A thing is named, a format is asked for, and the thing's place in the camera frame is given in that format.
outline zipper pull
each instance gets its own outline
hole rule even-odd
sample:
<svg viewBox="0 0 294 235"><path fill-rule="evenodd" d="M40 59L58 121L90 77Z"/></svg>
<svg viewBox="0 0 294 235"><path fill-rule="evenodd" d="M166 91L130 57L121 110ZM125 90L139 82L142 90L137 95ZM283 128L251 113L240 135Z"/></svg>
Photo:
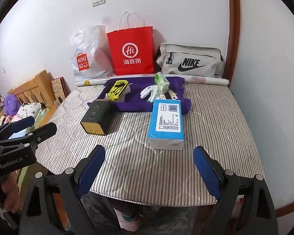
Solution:
<svg viewBox="0 0 294 235"><path fill-rule="evenodd" d="M166 64L172 64L172 53L170 53L170 56L168 57Z"/></svg>

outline human hand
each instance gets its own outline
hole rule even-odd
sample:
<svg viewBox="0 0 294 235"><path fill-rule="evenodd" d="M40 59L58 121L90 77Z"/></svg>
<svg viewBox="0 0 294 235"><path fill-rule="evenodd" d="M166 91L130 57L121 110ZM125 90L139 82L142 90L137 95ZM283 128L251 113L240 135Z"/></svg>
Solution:
<svg viewBox="0 0 294 235"><path fill-rule="evenodd" d="M6 211L17 212L21 207L21 198L19 193L19 187L16 183L16 172L10 173L5 181L1 184L2 191L6 194L3 207Z"/></svg>

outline striped mattress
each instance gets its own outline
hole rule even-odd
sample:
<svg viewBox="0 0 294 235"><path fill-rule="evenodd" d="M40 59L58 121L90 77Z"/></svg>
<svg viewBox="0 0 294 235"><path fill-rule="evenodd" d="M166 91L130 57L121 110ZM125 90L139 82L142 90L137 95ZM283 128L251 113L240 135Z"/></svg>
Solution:
<svg viewBox="0 0 294 235"><path fill-rule="evenodd" d="M75 167L97 145L106 159L92 192L146 205L199 206L216 203L193 163L192 151L201 145L224 169L239 176L264 176L259 153L243 114L230 90L222 85L185 83L184 97L192 102L183 115L182 151L151 149L151 113L117 113L106 136L87 134L80 120L104 89L103 85L74 89L50 121L55 136L39 144L37 160L55 174Z"/></svg>

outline nike bag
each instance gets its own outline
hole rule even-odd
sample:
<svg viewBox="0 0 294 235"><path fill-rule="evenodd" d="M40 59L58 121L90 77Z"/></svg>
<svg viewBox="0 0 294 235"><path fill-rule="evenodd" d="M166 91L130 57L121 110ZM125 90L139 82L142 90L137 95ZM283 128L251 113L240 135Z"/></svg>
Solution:
<svg viewBox="0 0 294 235"><path fill-rule="evenodd" d="M120 19L121 22L124 16L124 28L127 12ZM119 30L118 27L117 31L107 33L107 36L116 75L148 74L154 72L152 26L136 27L135 23L135 28Z"/></svg>
<svg viewBox="0 0 294 235"><path fill-rule="evenodd" d="M114 75L110 60L101 50L100 36L99 26L91 26L70 38L74 48L71 62L76 82Z"/></svg>
<svg viewBox="0 0 294 235"><path fill-rule="evenodd" d="M224 60L217 48L204 48L164 42L157 64L163 74L180 74L220 78Z"/></svg>

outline white circle logo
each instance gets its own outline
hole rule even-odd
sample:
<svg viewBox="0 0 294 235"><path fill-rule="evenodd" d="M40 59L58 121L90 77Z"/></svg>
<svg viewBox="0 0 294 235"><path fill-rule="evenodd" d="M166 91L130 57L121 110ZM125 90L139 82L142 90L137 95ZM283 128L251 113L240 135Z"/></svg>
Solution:
<svg viewBox="0 0 294 235"><path fill-rule="evenodd" d="M134 43L126 43L122 48L122 53L127 58L134 58L138 54L138 47Z"/></svg>

